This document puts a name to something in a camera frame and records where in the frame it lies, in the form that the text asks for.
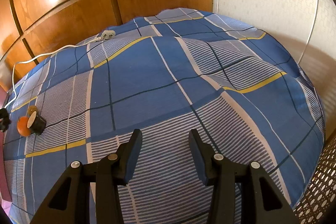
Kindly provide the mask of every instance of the small black container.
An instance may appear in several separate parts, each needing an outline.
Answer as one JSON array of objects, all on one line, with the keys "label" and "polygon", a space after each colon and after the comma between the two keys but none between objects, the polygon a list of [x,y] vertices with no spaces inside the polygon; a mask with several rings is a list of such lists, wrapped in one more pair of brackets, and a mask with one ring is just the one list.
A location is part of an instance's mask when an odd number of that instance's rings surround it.
[{"label": "small black container", "polygon": [[41,135],[47,125],[47,121],[42,118],[36,111],[34,111],[27,123],[27,127],[32,133],[36,135]]}]

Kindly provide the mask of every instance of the white cable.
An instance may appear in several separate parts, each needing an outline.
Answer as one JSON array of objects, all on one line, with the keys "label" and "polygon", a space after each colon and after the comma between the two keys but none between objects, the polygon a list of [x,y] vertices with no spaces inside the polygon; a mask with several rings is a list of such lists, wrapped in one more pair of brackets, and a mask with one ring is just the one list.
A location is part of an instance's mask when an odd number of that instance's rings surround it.
[{"label": "white cable", "polygon": [[79,47],[79,46],[80,46],[80,45],[78,45],[78,46],[76,46],[76,45],[66,45],[66,46],[64,46],[64,47],[59,48],[58,50],[56,50],[56,51],[54,51],[54,52],[48,52],[48,53],[44,53],[44,54],[40,54],[40,55],[38,55],[38,56],[35,56],[35,57],[34,57],[33,59],[31,59],[31,60],[28,60],[28,61],[21,61],[21,62],[16,62],[16,63],[14,64],[14,67],[13,67],[13,73],[12,73],[12,85],[13,85],[13,91],[14,91],[15,96],[14,96],[14,98],[13,98],[12,100],[10,100],[10,101],[5,105],[5,108],[7,108],[12,102],[14,102],[14,101],[16,100],[16,97],[17,97],[16,90],[15,90],[15,84],[14,84],[14,72],[15,72],[15,66],[16,66],[17,64],[28,64],[28,63],[34,61],[35,59],[37,59],[37,58],[39,58],[39,57],[41,57],[41,56],[52,55],[52,54],[54,54],[54,53],[57,53],[57,52],[59,52],[59,51],[65,49],[65,48],[68,48],[68,47],[75,48],[75,47]]},{"label": "white cable", "polygon": [[[103,33],[101,34],[101,36],[99,36],[99,37],[95,37],[94,39],[88,41],[88,42],[85,43],[85,44],[89,44],[89,43],[92,43],[92,42],[97,42],[97,41],[100,41],[100,40],[107,40],[107,39],[110,39],[111,37],[113,37],[113,36],[115,36],[115,35],[116,35],[115,31],[113,31],[113,30],[105,30],[105,31],[103,31]],[[17,64],[28,64],[28,63],[34,61],[35,59],[37,59],[37,58],[39,58],[39,57],[41,57],[41,56],[52,55],[52,54],[55,54],[55,53],[57,53],[57,52],[59,52],[59,51],[65,49],[65,48],[69,48],[69,47],[71,47],[71,48],[76,48],[76,47],[80,47],[80,46],[83,46],[83,45],[66,45],[66,46],[64,46],[64,47],[59,48],[59,49],[56,50],[56,51],[48,52],[48,53],[44,53],[44,54],[40,54],[40,55],[38,55],[38,56],[35,56],[35,57],[34,57],[33,59],[31,59],[31,60],[28,60],[28,61],[21,61],[21,62],[16,62],[16,63],[14,64],[14,67],[13,67],[13,73],[12,73],[12,85],[13,85],[13,91],[14,91],[15,96],[14,96],[14,98],[13,98],[12,100],[10,100],[10,101],[5,105],[5,108],[7,108],[12,102],[14,102],[15,99],[16,99],[16,97],[17,97],[16,90],[15,90],[15,84],[14,84],[14,72],[15,72],[15,66],[16,66]]]}]

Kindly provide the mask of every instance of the striped fabric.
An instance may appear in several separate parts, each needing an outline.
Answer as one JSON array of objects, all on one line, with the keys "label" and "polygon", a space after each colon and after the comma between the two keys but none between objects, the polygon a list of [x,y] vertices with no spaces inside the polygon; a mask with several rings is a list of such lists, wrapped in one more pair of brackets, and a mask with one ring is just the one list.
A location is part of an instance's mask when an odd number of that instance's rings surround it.
[{"label": "striped fabric", "polygon": [[[273,37],[185,8],[107,30],[115,32],[112,39],[102,32],[85,39],[16,85],[4,138],[13,222],[30,222],[71,162],[99,161],[135,128],[142,130],[142,149],[133,178],[118,187],[125,223],[206,223],[212,187],[197,176],[192,128],[230,160],[260,162],[295,206],[324,144],[324,113],[309,79]],[[23,138],[16,122],[31,105],[47,126]],[[90,222],[96,223],[95,184]]]}]

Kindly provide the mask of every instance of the blue plaid bedsheet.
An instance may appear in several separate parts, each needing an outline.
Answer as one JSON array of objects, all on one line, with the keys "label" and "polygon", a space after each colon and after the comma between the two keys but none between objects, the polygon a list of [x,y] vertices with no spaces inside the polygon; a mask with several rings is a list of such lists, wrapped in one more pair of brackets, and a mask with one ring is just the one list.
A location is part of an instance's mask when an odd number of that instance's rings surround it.
[{"label": "blue plaid bedsheet", "polygon": [[[16,85],[4,138],[14,222],[29,223],[72,161],[100,160],[134,128],[143,145],[132,180],[119,187],[125,223],[206,222],[212,188],[197,177],[192,128],[234,162],[259,161],[295,206],[325,121],[315,88],[280,43],[238,20],[184,8],[107,30],[112,39],[100,33],[48,57]],[[30,105],[47,127],[24,138],[16,122]],[[90,196],[95,223],[95,184]],[[237,187],[236,223],[240,201]]]}]

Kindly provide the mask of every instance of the screw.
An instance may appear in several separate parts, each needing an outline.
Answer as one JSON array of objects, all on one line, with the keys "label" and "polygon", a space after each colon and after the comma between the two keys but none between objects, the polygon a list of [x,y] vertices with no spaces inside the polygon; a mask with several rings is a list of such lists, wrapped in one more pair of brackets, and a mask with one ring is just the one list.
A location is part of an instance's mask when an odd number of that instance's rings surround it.
[{"label": "screw", "polygon": [[214,155],[213,155],[213,158],[214,158],[215,160],[222,160],[222,159],[224,159],[224,156],[223,156],[222,154],[214,154]]},{"label": "screw", "polygon": [[79,167],[81,165],[81,163],[79,162],[79,161],[73,161],[72,163],[71,163],[71,167],[72,168],[77,168],[77,167]]},{"label": "screw", "polygon": [[256,161],[253,161],[253,162],[251,162],[251,166],[254,169],[258,169],[260,167],[260,164],[258,162],[256,162]]},{"label": "screw", "polygon": [[118,158],[118,155],[115,154],[115,153],[112,153],[112,154],[108,155],[107,158],[109,160],[116,160]]}]

